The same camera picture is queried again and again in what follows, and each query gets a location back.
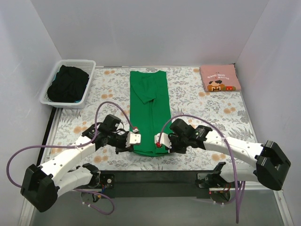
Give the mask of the green t shirt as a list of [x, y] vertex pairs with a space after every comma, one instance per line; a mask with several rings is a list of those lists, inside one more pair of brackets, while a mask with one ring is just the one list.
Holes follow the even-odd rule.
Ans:
[[165, 148], [158, 148], [155, 135], [161, 132], [171, 118], [166, 72], [130, 72], [130, 121], [141, 134], [141, 143], [134, 147], [134, 153], [158, 157], [168, 154]]

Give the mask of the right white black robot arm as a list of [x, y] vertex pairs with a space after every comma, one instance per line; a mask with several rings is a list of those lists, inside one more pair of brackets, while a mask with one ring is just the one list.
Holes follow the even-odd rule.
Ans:
[[234, 181], [259, 182], [263, 186], [279, 191], [282, 189], [291, 162], [280, 146], [268, 140], [265, 144], [246, 142], [232, 137], [222, 137], [216, 130], [207, 126], [193, 128], [182, 119], [170, 125], [170, 152], [185, 153], [187, 147], [233, 155], [243, 161], [242, 167], [222, 166], [213, 174], [213, 183], [218, 187]]

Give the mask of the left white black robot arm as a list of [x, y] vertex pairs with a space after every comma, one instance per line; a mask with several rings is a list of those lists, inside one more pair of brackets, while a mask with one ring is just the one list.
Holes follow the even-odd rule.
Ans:
[[50, 209], [62, 194], [78, 187], [106, 187], [94, 165], [78, 163], [99, 148], [110, 145], [117, 152], [131, 152], [134, 145], [141, 141], [137, 127], [132, 131], [119, 134], [120, 118], [109, 114], [103, 122], [91, 125], [74, 142], [73, 148], [66, 149], [53, 159], [36, 166], [32, 164], [26, 169], [21, 195], [39, 212]]

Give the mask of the floral patterned table mat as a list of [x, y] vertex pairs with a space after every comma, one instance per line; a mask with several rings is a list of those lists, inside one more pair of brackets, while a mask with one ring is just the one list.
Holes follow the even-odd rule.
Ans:
[[[50, 135], [54, 148], [46, 150], [45, 160], [62, 152], [95, 119], [102, 121], [113, 114], [129, 129], [131, 68], [98, 68], [94, 72], [91, 90], [81, 110], [60, 109]], [[168, 83], [170, 112], [196, 127], [206, 121], [225, 136], [256, 142], [251, 121], [239, 92], [205, 92], [199, 69], [194, 67], [164, 68]], [[201, 149], [188, 148], [186, 154], [145, 157], [134, 153], [115, 154], [111, 146], [100, 148], [82, 163], [91, 163], [101, 170], [212, 170], [219, 162], [231, 164], [229, 156]]]

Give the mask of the white plastic laundry basket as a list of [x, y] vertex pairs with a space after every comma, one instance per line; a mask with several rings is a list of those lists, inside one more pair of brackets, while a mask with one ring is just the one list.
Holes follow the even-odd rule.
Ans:
[[48, 78], [40, 102], [57, 108], [83, 109], [91, 88], [96, 62], [68, 59], [59, 61]]

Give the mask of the black clothes in basket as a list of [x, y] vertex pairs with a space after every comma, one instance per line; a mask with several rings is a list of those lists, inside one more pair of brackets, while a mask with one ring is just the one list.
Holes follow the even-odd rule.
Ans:
[[62, 65], [55, 79], [47, 89], [52, 102], [75, 103], [85, 93], [89, 75], [80, 68]]

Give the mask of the folded pink printed t shirt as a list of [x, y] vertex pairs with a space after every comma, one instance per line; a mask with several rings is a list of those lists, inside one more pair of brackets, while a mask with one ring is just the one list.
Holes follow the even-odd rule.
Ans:
[[202, 65], [200, 75], [206, 92], [241, 90], [234, 64]]

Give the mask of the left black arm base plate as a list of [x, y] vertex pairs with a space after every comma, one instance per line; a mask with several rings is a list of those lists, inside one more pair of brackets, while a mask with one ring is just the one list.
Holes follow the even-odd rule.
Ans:
[[89, 184], [79, 186], [78, 189], [113, 189], [115, 184], [114, 174], [100, 174], [99, 176], [93, 177]]

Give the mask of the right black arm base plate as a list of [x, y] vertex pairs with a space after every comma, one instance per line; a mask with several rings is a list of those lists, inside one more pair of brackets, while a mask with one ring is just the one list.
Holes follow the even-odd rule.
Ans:
[[199, 188], [235, 188], [235, 182], [232, 179], [227, 182], [219, 174], [198, 173], [196, 185]]

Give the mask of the aluminium frame rail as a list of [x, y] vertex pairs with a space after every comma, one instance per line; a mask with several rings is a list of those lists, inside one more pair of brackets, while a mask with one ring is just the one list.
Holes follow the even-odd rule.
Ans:
[[199, 188], [210, 171], [106, 171], [115, 175], [104, 197], [70, 191], [47, 211], [24, 202], [22, 226], [291, 226], [282, 191], [239, 182], [235, 188]]

